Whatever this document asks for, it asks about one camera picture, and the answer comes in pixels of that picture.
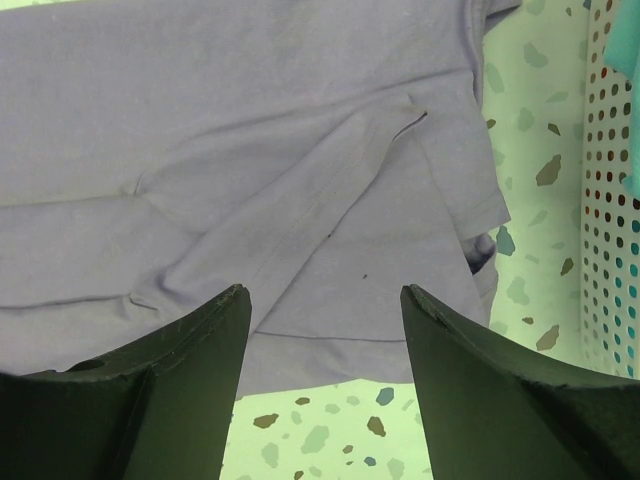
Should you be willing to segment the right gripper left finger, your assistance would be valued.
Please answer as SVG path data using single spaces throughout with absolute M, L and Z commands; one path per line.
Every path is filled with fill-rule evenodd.
M 216 479 L 251 319 L 235 285 L 64 372 L 1 378 L 5 479 Z

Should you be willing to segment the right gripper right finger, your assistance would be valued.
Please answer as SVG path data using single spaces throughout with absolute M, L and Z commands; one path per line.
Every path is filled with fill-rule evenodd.
M 417 285 L 401 308 L 434 478 L 638 478 L 638 381 L 536 353 Z

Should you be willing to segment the purple t shirt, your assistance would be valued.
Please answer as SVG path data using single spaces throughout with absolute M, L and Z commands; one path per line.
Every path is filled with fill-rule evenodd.
M 514 1 L 78 1 L 1 14 L 1 368 L 251 295 L 240 395 L 412 379 L 416 284 L 487 326 L 481 115 Z

